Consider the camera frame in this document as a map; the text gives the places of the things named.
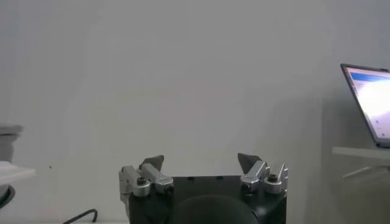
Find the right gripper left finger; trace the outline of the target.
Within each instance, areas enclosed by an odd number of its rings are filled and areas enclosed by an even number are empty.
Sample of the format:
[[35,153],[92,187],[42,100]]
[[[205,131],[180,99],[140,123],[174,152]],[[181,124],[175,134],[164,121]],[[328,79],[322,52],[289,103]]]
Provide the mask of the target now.
[[150,195],[152,187],[159,194],[170,194],[174,191],[174,179],[161,172],[165,157],[157,155],[145,158],[137,167],[124,166],[119,170],[119,198],[129,207],[129,198],[145,198]]

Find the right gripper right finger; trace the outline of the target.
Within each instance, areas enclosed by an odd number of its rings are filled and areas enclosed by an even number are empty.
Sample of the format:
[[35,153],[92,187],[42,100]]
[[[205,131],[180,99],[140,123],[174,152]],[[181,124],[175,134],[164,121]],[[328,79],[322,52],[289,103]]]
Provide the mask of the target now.
[[243,174],[241,189],[246,194],[257,192],[261,187],[268,194],[286,194],[288,191],[288,166],[282,164],[277,173],[271,173],[269,164],[257,155],[238,153],[238,162]]

